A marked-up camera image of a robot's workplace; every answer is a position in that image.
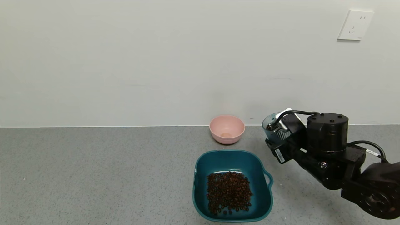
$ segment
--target screw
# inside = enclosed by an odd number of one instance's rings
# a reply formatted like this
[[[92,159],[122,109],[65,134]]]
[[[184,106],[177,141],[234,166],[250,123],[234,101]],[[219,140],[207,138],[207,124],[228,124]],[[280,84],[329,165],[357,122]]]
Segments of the screw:
[[[326,162],[320,162],[319,165],[321,169],[325,169],[328,166]]]

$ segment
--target black cable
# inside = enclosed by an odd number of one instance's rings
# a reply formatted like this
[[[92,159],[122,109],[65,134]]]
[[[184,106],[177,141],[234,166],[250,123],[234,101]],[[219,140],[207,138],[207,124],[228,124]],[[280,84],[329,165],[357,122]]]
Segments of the black cable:
[[[278,116],[278,118],[274,122],[271,123],[271,125],[277,124],[282,119],[282,117],[286,116],[287,114],[292,114],[292,113],[303,114],[303,115],[314,115],[314,114],[318,114],[319,112],[306,112],[306,111],[299,111],[299,110],[284,111],[281,115]]]
[[[347,143],[348,145],[358,145],[358,144],[367,144],[367,145],[371,145],[373,147],[375,147],[376,149],[378,149],[379,153],[380,153],[380,159],[382,162],[388,163],[388,161],[386,160],[386,154],[385,151],[383,151],[383,148],[375,143],[373,143],[372,141],[352,141]]]

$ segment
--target pile of coffee beans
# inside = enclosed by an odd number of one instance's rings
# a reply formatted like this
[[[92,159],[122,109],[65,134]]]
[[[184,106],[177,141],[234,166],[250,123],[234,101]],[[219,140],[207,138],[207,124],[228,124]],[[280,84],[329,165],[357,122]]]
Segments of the pile of coffee beans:
[[[207,176],[208,210],[213,215],[232,214],[233,211],[249,211],[251,206],[250,182],[242,173],[212,173]]]

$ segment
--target pink bowl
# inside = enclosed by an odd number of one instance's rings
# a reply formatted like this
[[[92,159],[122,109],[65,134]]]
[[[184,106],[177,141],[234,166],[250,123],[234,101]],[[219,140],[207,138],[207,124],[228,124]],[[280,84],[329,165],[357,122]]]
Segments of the pink bowl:
[[[243,121],[231,115],[215,117],[210,123],[212,137],[224,145],[237,142],[242,137],[244,130]]]

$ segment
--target robotic arm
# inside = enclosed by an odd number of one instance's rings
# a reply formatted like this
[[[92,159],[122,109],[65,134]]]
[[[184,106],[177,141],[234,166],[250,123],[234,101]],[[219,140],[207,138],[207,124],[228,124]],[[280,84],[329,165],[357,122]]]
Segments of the robotic arm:
[[[296,114],[310,115],[307,127]],[[400,162],[389,163],[370,141],[347,143],[348,117],[288,108],[264,119],[265,142],[281,164],[295,160],[329,190],[381,219],[400,216]],[[357,144],[377,148],[380,155]],[[381,159],[361,172],[366,153]]]

